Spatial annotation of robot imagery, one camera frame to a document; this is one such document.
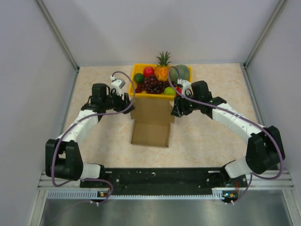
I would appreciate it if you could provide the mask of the brown cardboard box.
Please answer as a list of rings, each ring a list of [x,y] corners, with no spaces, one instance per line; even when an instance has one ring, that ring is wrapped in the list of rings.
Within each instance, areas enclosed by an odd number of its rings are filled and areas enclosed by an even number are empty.
[[[131,144],[152,147],[169,147],[171,125],[175,117],[168,100],[136,98],[131,111],[133,129]]]

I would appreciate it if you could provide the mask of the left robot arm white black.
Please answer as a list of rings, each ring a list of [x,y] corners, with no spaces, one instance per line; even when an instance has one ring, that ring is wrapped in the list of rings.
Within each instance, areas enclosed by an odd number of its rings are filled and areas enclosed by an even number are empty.
[[[48,177],[69,181],[90,179],[98,187],[106,183],[104,166],[84,163],[79,146],[108,110],[113,110],[114,114],[127,114],[134,110],[129,95],[121,91],[124,85],[123,79],[116,79],[109,86],[104,83],[93,84],[92,94],[81,107],[75,121],[58,138],[46,142],[45,172]]]

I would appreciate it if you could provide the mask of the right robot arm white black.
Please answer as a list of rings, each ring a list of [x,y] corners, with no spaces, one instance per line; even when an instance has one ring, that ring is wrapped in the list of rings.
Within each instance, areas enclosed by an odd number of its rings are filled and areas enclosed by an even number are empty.
[[[285,152],[276,127],[257,124],[235,111],[223,98],[213,97],[205,81],[190,83],[178,79],[177,85],[181,89],[176,91],[174,97],[171,112],[173,116],[182,117],[199,110],[210,119],[226,126],[247,146],[244,157],[221,167],[219,179],[224,186],[231,186],[242,175],[254,174],[260,177],[277,164],[283,164]]]

